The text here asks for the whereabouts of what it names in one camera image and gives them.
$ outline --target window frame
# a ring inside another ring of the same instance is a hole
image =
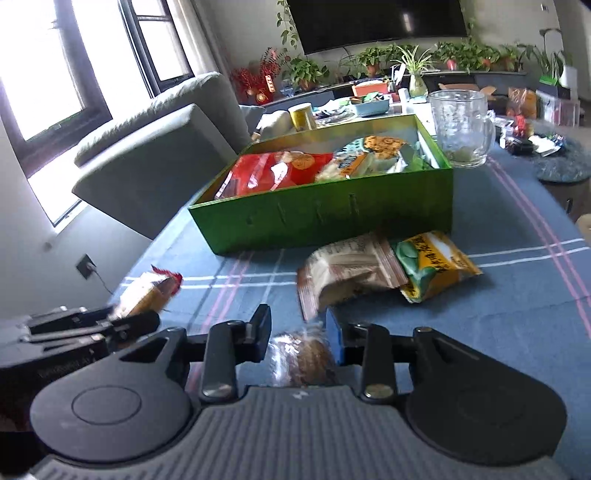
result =
[[[153,97],[185,80],[195,77],[191,65],[189,65],[180,37],[178,36],[177,27],[174,25],[173,16],[170,13],[168,4],[166,0],[158,1],[162,5],[164,15],[137,15],[132,0],[119,0],[119,9],[121,10],[121,16],[127,29],[129,42],[134,50],[135,59],[138,62],[139,69],[144,76],[145,85]],[[139,24],[140,21],[169,22],[171,24],[178,45],[180,46],[180,51],[182,52],[187,68],[189,69],[189,73],[171,79],[160,79],[154,61],[152,60],[152,55],[150,55],[148,44],[142,33]]]
[[[53,2],[56,9],[54,27],[59,30],[64,55],[82,110],[25,140],[0,79],[0,116],[12,149],[27,178],[112,119],[86,53],[72,1]]]

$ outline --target green snack bag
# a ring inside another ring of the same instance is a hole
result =
[[[482,272],[441,232],[416,235],[395,246],[409,282],[400,288],[410,303],[420,303]]]

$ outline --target food package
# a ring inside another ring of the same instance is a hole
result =
[[[528,119],[538,117],[538,98],[535,92],[526,88],[509,88],[507,116],[523,115]]]
[[[331,386],[336,363],[320,324],[280,333],[269,342],[274,387]]]
[[[181,287],[183,276],[152,265],[121,294],[111,318],[123,318],[153,310],[160,312]]]
[[[396,246],[396,256],[408,275],[401,287],[410,303],[420,303],[466,278],[482,272],[441,232],[416,235]]]
[[[314,183],[316,174],[333,158],[332,153],[271,152],[241,156],[215,199],[269,192]]]
[[[344,180],[362,177],[368,173],[386,173],[395,166],[400,147],[406,142],[400,138],[358,138],[335,152],[332,160],[316,176],[316,181]]]
[[[368,233],[319,248],[297,271],[304,320],[357,295],[393,290],[408,278],[388,241]]]

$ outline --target power cord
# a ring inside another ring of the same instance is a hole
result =
[[[99,280],[103,284],[105,290],[108,291],[111,295],[113,295],[113,292],[109,290],[109,287],[107,287],[107,284],[103,280],[103,277],[100,276],[99,271],[96,269],[96,265],[88,262],[86,266],[88,267],[88,270],[92,270],[96,274],[96,276],[99,277]]]

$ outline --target red flower arrangement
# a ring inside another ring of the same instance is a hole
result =
[[[280,73],[283,65],[291,60],[286,53],[286,48],[278,53],[275,48],[269,47],[261,56],[257,73],[252,73],[246,68],[235,69],[232,79],[241,92],[247,96],[254,96],[259,105],[272,102],[275,93],[273,78]]]

